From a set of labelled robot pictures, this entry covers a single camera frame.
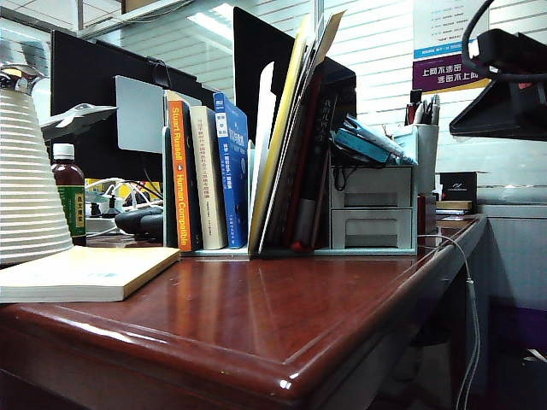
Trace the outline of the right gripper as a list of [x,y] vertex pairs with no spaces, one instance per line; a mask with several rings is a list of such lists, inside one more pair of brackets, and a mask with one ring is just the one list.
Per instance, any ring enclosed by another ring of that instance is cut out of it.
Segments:
[[546,83],[492,81],[451,121],[450,133],[545,141]]

